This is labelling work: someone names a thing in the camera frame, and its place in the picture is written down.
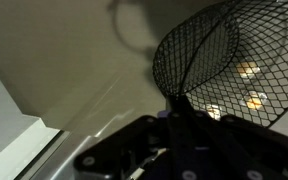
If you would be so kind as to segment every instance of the black mesh net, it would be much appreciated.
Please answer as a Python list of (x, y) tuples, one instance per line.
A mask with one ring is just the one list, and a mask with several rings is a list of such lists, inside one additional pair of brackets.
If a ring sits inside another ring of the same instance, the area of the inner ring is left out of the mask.
[(265, 127), (288, 110), (288, 0), (236, 0), (208, 7), (173, 29), (154, 58), (165, 96), (186, 95), (218, 119)]

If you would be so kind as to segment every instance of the black mesh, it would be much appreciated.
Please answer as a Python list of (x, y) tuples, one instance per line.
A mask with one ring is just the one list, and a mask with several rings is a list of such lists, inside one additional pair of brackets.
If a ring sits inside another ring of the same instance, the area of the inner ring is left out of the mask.
[(272, 125), (288, 110), (288, 0), (228, 1), (198, 12), (161, 42), (153, 72), (165, 96)]

